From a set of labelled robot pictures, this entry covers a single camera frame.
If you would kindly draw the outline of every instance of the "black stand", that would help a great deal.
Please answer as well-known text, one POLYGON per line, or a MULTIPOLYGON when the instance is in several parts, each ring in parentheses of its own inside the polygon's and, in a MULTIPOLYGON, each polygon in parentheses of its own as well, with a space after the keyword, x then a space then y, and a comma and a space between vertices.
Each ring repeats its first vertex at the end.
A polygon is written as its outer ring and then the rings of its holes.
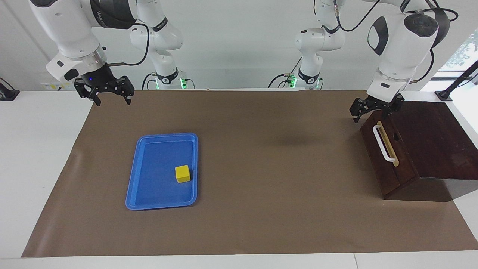
POLYGON ((19 90, 9 90, 0 83, 0 101, 13 101, 19 93, 19 90))
POLYGON ((478 69, 478 61, 476 61, 474 64, 468 68, 459 78, 453 82, 450 87, 448 87, 446 90, 443 91, 436 91, 435 94, 438 96, 438 98, 442 101, 453 101, 450 98, 450 93, 453 92, 454 89, 456 89, 463 81, 465 81, 473 72, 475 72, 478 69))

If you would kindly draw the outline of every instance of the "white handle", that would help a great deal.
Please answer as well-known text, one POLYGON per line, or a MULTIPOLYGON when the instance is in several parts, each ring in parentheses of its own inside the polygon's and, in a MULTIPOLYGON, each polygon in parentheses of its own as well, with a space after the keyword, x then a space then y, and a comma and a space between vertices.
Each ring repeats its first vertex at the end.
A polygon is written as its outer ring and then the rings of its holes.
POLYGON ((379 134, 379 131, 378 131, 378 129, 380 129, 380 128, 381 128, 380 125, 375 125, 372 128, 373 134, 375 135, 375 138, 377 139, 377 143, 379 143, 379 147, 380 147, 380 150, 382 151, 383 158, 386 161, 392 163, 392 162, 396 161, 397 159, 390 158, 390 156, 388 156, 387 150, 385 150, 385 146, 383 145, 382 139, 380 138, 380 134, 379 134))

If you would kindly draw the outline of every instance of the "white wall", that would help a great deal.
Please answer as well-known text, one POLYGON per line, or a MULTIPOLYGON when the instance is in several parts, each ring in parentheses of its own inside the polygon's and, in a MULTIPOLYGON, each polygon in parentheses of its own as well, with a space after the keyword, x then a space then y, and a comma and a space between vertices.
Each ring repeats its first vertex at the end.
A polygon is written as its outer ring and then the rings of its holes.
MULTIPOLYGON (((447 38, 435 48, 435 67, 429 78, 478 27, 475 15, 478 1, 438 1, 442 7, 458 11, 460 18, 452 23, 447 38)), ((312 0, 162 0, 170 23, 185 37, 183 48, 173 51, 176 62, 198 88, 262 88, 276 75, 291 71, 300 57, 294 47, 296 33, 320 27, 312 3, 312 0)), ((344 27, 354 26, 371 6, 349 0, 341 12, 344 27)), ((46 57, 56 54, 56 46, 33 17, 28 0, 1 0, 0 12, 0 76, 21 90, 39 89, 35 85, 48 76, 44 68, 46 57)), ((369 26, 381 14, 394 12, 399 12, 394 6, 378 5, 362 26, 347 33, 342 49, 323 53, 324 89, 368 87, 378 64, 378 57, 367 45, 369 26)), ((96 28, 94 33, 108 48, 110 62, 141 59, 143 52, 130 44, 129 31, 96 28)), ((428 64, 429 58, 419 67, 417 77, 426 71, 428 64)), ((129 76, 136 87, 140 87, 145 74, 153 71, 149 61, 139 67, 113 68, 116 76, 129 76)), ((408 89, 419 90, 426 81, 408 89)))

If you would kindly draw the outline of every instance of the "dark wooden box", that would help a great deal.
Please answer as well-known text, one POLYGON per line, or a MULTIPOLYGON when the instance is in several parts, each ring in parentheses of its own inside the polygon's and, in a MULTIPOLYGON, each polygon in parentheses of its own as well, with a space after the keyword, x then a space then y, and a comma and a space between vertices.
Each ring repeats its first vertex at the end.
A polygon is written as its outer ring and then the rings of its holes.
POLYGON ((478 150, 446 104, 406 101, 360 131, 384 199, 445 202, 478 190, 478 150))

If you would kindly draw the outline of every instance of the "yellow cube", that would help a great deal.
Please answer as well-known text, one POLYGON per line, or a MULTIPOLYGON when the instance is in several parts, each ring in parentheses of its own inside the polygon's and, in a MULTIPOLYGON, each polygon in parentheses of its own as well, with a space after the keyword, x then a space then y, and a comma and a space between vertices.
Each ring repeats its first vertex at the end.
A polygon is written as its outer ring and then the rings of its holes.
POLYGON ((191 176, 189 175, 189 166, 183 165, 176 167, 176 180, 178 183, 191 181, 191 176))

